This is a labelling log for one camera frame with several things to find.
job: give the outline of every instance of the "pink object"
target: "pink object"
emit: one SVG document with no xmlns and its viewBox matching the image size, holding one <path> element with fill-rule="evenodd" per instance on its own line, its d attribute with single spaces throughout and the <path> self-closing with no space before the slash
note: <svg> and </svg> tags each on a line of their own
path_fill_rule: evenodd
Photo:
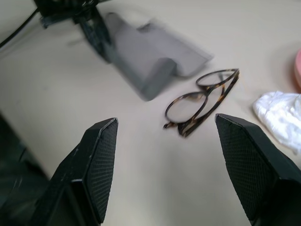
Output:
<svg viewBox="0 0 301 226">
<path fill-rule="evenodd" d="M 301 50 L 299 50 L 296 59 L 295 59 L 295 77 L 298 82 L 299 87 L 301 88 Z"/>
</svg>

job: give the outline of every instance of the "beige table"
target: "beige table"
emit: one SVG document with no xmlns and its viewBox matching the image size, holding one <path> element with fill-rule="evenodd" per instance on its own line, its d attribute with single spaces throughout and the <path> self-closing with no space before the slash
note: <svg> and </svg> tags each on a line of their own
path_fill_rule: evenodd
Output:
<svg viewBox="0 0 301 226">
<path fill-rule="evenodd" d="M 299 1 L 114 0 L 102 6 L 103 12 L 123 14 L 143 9 L 214 53 L 201 74 L 239 67 L 240 80 L 216 113 L 259 124 L 251 105 L 261 94 L 295 91 L 290 73 L 301 48 Z M 30 0 L 2 0 L 0 38 L 33 10 Z M 165 108 L 196 90 L 195 79 L 176 82 L 144 102 L 98 58 L 78 27 L 65 22 L 44 31 L 36 17 L 0 53 L 0 110 L 50 176 L 85 129 L 118 117 L 104 225 L 248 226 L 226 171 L 214 115 L 188 139 L 162 129 Z M 301 167 L 301 158 L 271 139 Z"/>
</svg>

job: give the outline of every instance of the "eyeglasses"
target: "eyeglasses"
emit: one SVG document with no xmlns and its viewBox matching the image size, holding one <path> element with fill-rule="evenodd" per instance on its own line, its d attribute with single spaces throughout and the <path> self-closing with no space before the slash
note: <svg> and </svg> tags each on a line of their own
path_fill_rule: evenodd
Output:
<svg viewBox="0 0 301 226">
<path fill-rule="evenodd" d="M 179 134 L 183 137 L 189 136 L 200 124 L 202 124 L 210 114 L 221 104 L 225 97 L 229 94 L 234 84 L 238 81 L 239 69 L 221 70 L 206 74 L 196 81 L 199 92 L 187 93 L 175 99 L 166 109 L 165 117 L 169 123 L 164 125 L 164 128 L 178 127 Z M 209 95 L 217 88 L 221 88 L 221 94 L 214 106 L 202 116 L 200 113 L 204 110 Z M 186 104 L 185 107 L 180 107 L 180 111 L 176 109 L 176 105 Z M 191 106 L 196 105 L 196 111 L 192 110 Z M 182 110 L 187 111 L 187 115 L 180 115 Z"/>
</svg>

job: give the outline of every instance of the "glasses lens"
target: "glasses lens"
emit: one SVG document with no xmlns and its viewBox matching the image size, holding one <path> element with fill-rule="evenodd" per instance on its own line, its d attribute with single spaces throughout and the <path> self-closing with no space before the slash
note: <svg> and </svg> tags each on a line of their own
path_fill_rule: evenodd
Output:
<svg viewBox="0 0 301 226">
<path fill-rule="evenodd" d="M 167 117 L 173 122 L 185 122 L 200 109 L 205 99 L 206 96 L 199 92 L 186 94 L 170 107 Z"/>
<path fill-rule="evenodd" d="M 198 81 L 198 85 L 201 86 L 210 86 L 218 84 L 222 81 L 227 80 L 232 74 L 234 70 L 224 71 L 224 72 L 215 72 L 212 74 L 204 75 Z"/>
</svg>

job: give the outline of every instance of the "white tissue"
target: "white tissue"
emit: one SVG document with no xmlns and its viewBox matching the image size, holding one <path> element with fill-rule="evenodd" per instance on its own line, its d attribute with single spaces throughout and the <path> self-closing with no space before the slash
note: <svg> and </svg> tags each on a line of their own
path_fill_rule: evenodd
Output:
<svg viewBox="0 0 301 226">
<path fill-rule="evenodd" d="M 253 105 L 260 121 L 283 145 L 301 153 L 301 95 L 280 91 L 262 95 Z"/>
</svg>

